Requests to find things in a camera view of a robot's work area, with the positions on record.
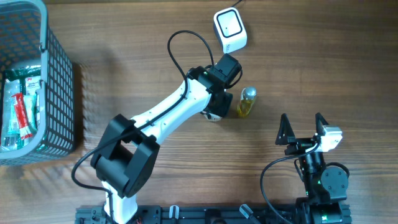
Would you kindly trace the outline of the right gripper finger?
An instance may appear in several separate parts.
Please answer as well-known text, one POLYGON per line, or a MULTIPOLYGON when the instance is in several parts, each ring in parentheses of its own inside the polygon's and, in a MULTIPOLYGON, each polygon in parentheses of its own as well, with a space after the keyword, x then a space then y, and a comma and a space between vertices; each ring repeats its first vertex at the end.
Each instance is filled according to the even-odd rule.
POLYGON ((293 129, 290 125, 290 121, 285 113, 280 117, 280 125, 275 140, 276 145, 288 145, 294 144, 296 142, 296 137, 293 129))
POLYGON ((315 115, 315 124, 316 124, 316 132, 319 136, 323 136, 325 134, 324 126, 328 126, 329 123, 322 116, 321 113, 317 113, 315 115))

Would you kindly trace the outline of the pink Kleenex tissue pack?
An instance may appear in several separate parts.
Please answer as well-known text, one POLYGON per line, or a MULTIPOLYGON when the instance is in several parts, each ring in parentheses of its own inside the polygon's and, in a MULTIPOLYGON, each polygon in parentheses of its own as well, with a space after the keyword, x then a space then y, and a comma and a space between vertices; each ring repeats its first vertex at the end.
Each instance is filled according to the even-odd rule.
POLYGON ((202 111, 201 114, 208 120, 211 122, 217 122, 220 121, 222 119, 222 117, 216 115, 216 114, 212 114, 210 112, 207 111, 202 111))

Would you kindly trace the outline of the yellow oil bottle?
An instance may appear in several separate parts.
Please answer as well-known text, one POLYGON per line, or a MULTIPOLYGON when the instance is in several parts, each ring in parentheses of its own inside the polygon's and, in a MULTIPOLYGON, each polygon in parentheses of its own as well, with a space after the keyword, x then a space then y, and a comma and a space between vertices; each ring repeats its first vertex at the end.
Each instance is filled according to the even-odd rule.
POLYGON ((246 117, 250 113, 256 101, 256 97, 257 97, 257 90, 254 86, 248 86, 246 88, 243 88, 237 106, 237 113, 239 117, 241 118, 246 117))

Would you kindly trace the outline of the red Nescafe coffee stick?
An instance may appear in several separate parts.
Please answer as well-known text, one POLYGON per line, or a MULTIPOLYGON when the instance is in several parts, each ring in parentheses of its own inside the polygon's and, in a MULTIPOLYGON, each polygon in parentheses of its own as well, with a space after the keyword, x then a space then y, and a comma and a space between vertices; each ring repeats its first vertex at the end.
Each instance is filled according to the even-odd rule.
POLYGON ((29 127, 29 120, 24 104, 24 95, 22 93, 16 93, 12 97, 15 99, 13 106, 19 125, 20 137, 22 140, 29 139, 33 134, 29 127))

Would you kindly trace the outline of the mint green wipes sachet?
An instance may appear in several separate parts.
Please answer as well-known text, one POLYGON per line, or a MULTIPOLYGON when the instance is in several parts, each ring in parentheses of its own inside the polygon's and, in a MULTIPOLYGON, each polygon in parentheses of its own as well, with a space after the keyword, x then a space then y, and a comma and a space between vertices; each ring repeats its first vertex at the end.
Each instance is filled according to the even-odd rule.
POLYGON ((37 132, 36 115, 37 115, 37 95, 24 95, 24 104, 27 113, 30 130, 35 134, 37 132))

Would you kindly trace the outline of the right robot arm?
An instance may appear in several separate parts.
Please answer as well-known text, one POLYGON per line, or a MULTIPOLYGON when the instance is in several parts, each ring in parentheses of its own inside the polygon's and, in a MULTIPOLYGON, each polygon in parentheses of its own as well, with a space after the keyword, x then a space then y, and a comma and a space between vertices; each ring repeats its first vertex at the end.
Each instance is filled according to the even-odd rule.
POLYGON ((294 223, 351 223, 347 199, 349 170, 338 162, 325 162, 324 153, 337 147, 343 132, 315 115, 316 132, 310 138, 297 138, 286 114, 281 115, 275 143, 286 145, 286 156, 295 157, 295 168, 304 183, 306 196, 298 198, 292 214, 294 223))

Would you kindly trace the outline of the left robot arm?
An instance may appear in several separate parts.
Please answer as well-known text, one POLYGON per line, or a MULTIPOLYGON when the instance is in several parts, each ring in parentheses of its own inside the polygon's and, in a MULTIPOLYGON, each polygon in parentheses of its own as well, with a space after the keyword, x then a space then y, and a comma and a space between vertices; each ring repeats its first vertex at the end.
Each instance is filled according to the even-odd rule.
POLYGON ((172 132, 197 113, 209 121, 228 114, 233 96, 227 90, 242 73, 241 64, 224 54, 215 65, 191 68, 179 88, 152 109, 131 119, 119 114, 109 122, 90 164, 107 191, 104 210, 112 222, 127 223, 136 214, 136 194, 172 132))

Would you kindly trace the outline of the white barcode scanner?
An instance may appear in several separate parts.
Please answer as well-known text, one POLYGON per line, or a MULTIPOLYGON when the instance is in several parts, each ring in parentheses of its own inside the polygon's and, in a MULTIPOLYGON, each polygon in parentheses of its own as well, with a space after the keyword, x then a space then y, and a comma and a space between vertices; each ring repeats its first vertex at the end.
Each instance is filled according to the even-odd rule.
POLYGON ((224 54, 230 54, 246 46, 248 35, 239 11, 229 7, 213 16, 213 29, 224 54))

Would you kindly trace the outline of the grey plastic mesh basket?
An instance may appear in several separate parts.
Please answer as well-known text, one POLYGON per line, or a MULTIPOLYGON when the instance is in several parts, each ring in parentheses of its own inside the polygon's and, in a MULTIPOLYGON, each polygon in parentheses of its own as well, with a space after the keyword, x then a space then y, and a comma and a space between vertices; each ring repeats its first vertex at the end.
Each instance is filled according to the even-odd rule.
POLYGON ((40 124, 22 149, 1 152, 1 165, 21 166, 60 159, 73 151, 72 62, 49 26, 43 1, 1 1, 1 130, 5 71, 40 65, 40 124))

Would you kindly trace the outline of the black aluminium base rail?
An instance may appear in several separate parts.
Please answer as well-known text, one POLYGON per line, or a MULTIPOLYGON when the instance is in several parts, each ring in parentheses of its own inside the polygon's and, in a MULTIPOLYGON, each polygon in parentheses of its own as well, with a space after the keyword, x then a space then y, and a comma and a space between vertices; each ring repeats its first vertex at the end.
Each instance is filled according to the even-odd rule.
POLYGON ((128 223, 175 223, 175 224, 206 224, 206 223, 333 223, 352 224, 349 205, 278 205, 275 214, 269 207, 170 207, 138 206, 135 215, 128 223))

